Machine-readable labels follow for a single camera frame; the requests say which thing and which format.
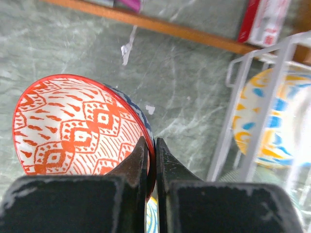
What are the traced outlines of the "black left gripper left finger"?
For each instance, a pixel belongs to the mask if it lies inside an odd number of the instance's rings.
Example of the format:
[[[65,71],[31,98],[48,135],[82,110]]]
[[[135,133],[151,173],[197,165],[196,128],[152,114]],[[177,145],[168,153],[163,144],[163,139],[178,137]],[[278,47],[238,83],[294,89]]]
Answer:
[[[148,147],[106,175],[36,175],[15,180],[0,204],[3,233],[145,232]]]

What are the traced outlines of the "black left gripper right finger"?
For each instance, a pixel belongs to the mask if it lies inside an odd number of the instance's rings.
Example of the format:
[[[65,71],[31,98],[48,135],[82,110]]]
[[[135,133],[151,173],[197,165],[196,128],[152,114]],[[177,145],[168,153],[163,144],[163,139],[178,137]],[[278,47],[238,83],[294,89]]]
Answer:
[[[204,182],[156,141],[161,233],[300,233],[289,195],[267,183]]]

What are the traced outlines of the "red patterned bowl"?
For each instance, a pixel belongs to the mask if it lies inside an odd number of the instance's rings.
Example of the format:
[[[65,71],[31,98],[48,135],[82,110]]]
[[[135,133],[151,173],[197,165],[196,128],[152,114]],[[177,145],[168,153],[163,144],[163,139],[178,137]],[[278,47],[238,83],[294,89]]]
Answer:
[[[141,109],[123,92],[73,74],[54,74],[20,96],[13,143],[28,175],[104,175],[144,137],[149,154],[147,196],[156,181],[155,140]]]

